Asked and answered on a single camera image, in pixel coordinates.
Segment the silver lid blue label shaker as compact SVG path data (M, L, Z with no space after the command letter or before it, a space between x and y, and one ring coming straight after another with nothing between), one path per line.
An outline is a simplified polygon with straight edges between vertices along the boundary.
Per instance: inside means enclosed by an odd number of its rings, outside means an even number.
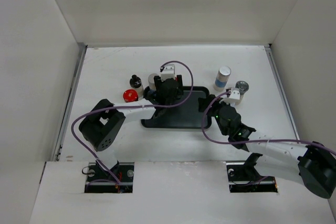
M156 95L156 86L154 82L154 77L157 76L157 73L152 73L148 76L148 87L149 87L149 94Z

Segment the red lid sauce jar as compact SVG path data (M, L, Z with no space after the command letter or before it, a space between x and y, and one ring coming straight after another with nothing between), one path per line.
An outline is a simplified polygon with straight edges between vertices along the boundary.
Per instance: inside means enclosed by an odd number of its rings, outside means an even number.
M125 90L123 93L123 99L126 103L135 102L139 100L138 93L133 89Z

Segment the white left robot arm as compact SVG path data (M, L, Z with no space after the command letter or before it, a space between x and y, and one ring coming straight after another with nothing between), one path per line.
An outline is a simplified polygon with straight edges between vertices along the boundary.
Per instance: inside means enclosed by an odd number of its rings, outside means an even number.
M123 124L160 118L167 110L183 103L177 103L184 93L180 74L166 79L162 75L155 76L154 85L155 90L145 92L144 98L140 101L118 105L108 99L102 99L83 116L78 129L93 148L87 147L95 157L96 164L100 168L99 173L104 180L119 181L117 178L119 162L115 158L108 158L109 163L106 163L97 153L105 151L112 145Z

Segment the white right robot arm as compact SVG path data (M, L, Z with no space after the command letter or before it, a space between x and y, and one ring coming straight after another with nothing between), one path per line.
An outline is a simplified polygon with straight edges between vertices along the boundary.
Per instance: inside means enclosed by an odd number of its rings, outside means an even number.
M210 142L250 154L243 168L248 179L279 177L304 185L320 198L331 198L335 190L335 151L319 142L267 137L242 123L241 115L221 95L199 98L198 110L203 117L214 118L221 134L228 138Z

